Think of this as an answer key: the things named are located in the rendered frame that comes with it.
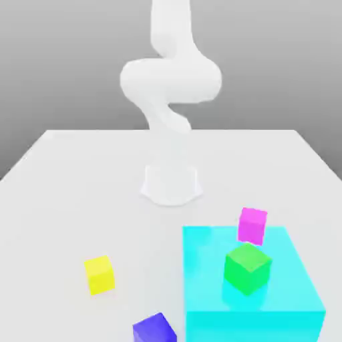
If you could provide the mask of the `small magenta cube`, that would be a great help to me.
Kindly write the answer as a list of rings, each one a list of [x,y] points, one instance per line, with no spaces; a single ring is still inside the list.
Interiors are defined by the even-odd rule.
[[[244,207],[238,222],[238,241],[262,246],[266,221],[267,211]]]

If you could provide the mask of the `small green cube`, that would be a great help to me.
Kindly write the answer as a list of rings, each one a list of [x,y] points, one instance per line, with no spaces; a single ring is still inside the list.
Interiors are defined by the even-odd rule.
[[[244,295],[251,295],[267,284],[272,262],[256,246],[244,243],[226,255],[224,279]]]

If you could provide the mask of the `small yellow cube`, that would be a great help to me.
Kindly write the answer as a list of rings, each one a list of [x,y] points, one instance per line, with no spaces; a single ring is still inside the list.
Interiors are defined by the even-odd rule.
[[[108,256],[86,260],[84,266],[91,295],[114,289],[114,270]]]

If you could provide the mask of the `small blue cube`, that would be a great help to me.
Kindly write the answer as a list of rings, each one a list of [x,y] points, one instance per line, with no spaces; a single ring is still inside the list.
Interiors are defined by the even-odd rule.
[[[133,324],[134,342],[177,342],[177,335],[162,313]]]

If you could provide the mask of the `large cyan box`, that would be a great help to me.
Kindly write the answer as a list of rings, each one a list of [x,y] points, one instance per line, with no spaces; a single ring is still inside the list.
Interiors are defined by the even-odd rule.
[[[251,295],[224,279],[237,246],[234,226],[183,228],[186,342],[318,342],[325,307],[286,228],[267,227],[271,275]]]

